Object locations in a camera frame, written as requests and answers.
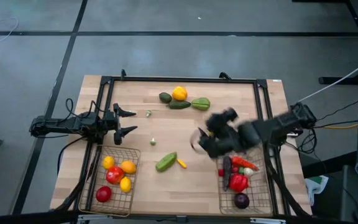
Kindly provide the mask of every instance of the lemon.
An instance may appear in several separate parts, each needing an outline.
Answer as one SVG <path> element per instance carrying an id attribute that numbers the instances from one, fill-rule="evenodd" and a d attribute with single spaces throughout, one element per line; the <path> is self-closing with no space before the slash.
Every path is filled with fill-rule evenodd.
<path id="1" fill-rule="evenodd" d="M 112 166 L 114 166 L 114 158 L 111 157 L 111 156 L 106 156 L 104 159 L 103 159 L 103 167 L 105 169 L 110 169 Z"/>
<path id="2" fill-rule="evenodd" d="M 136 166 L 132 161 L 124 161 L 121 163 L 121 168 L 127 174 L 133 174 L 136 172 Z"/>
<path id="3" fill-rule="evenodd" d="M 122 192 L 128 193 L 131 191 L 131 185 L 131 180 L 128 177 L 124 177 L 119 183 L 119 188 Z"/>

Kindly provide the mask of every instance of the garlic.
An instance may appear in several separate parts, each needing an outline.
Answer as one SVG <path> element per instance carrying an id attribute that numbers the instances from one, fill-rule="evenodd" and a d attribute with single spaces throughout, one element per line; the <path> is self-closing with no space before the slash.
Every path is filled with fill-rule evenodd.
<path id="1" fill-rule="evenodd" d="M 254 171 L 251 168 L 244 168 L 244 175 L 252 176 L 254 174 Z"/>

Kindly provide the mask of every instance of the eggplant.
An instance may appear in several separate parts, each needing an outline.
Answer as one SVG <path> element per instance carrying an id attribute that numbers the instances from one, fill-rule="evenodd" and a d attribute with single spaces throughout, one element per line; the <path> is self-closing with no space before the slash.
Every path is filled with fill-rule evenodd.
<path id="1" fill-rule="evenodd" d="M 229 156 L 223 157 L 223 190 L 227 191 L 230 185 L 231 177 L 231 158 Z"/>
<path id="2" fill-rule="evenodd" d="M 249 206 L 248 195 L 244 193 L 237 193 L 236 196 L 234 196 L 234 205 L 240 209 L 247 208 Z"/>

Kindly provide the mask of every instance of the white cable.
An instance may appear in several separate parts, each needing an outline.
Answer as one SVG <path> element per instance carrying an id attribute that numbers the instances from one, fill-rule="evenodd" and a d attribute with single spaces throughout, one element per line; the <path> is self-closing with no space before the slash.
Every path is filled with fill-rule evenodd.
<path id="1" fill-rule="evenodd" d="M 333 84 L 331 84 L 331 85 L 329 85 L 329 86 L 326 86 L 326 87 L 324 87 L 324 88 L 322 88 L 322 89 L 320 89 L 320 90 L 318 90 L 318 91 L 316 91 L 316 92 L 314 92 L 314 93 L 308 95 L 307 97 L 305 97 L 305 98 L 303 98 L 303 99 L 301 99 L 301 100 L 298 100 L 298 102 L 301 102 L 301 101 L 303 101 L 303 100 L 305 100 L 305 99 L 307 99 L 307 98 L 309 98 L 309 97 L 311 97 L 311 96 L 314 96 L 314 95 L 317 94 L 317 93 L 320 93 L 320 92 L 322 92 L 322 91 L 328 89 L 329 87 L 331 87 L 331 86 L 333 86 L 333 85 L 339 83 L 340 81 L 342 81 L 342 80 L 344 80 L 345 78 L 347 78 L 347 77 L 349 77 L 349 76 L 355 74 L 356 72 L 358 72 L 358 68 L 355 69 L 353 72 L 347 74 L 345 77 L 341 78 L 340 80 L 334 82 Z"/>
<path id="2" fill-rule="evenodd" d="M 10 34 L 17 28 L 17 26 L 19 26 L 19 20 L 16 18 L 16 17 L 12 17 L 12 18 L 7 18 L 7 19 L 0 19 L 0 22 L 1 21 L 6 21 L 6 20 L 9 20 L 9 19 L 14 19 L 16 20 L 16 24 L 15 26 L 13 27 L 13 29 L 11 29 L 11 31 L 7 34 L 7 36 L 5 36 L 4 38 L 2 38 L 0 40 L 0 42 L 4 41 L 6 38 L 8 38 L 10 36 Z"/>

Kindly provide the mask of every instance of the gray concrete floor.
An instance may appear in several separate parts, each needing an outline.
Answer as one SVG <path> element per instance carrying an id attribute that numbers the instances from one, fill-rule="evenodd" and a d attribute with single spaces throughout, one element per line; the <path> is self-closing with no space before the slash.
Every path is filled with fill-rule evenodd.
<path id="1" fill-rule="evenodd" d="M 0 18 L 17 17 L 18 30 L 71 31 L 80 0 L 3 1 Z M 11 22 L 0 22 L 9 30 Z M 259 1 L 89 0 L 83 31 L 357 32 L 344 4 Z M 44 113 L 69 37 L 13 36 L 0 43 L 0 215 L 7 214 L 34 139 L 28 128 Z M 358 67 L 358 38 L 77 37 L 53 112 L 66 116 L 84 75 L 217 77 L 283 80 L 288 103 L 320 88 L 320 76 L 344 76 Z M 358 87 L 335 86 L 305 101 L 317 117 L 358 99 Z M 324 122 L 357 118 L 357 106 Z M 355 151 L 357 130 L 317 130 L 322 159 Z M 56 165 L 66 139 L 48 139 L 23 212 L 49 208 Z"/>

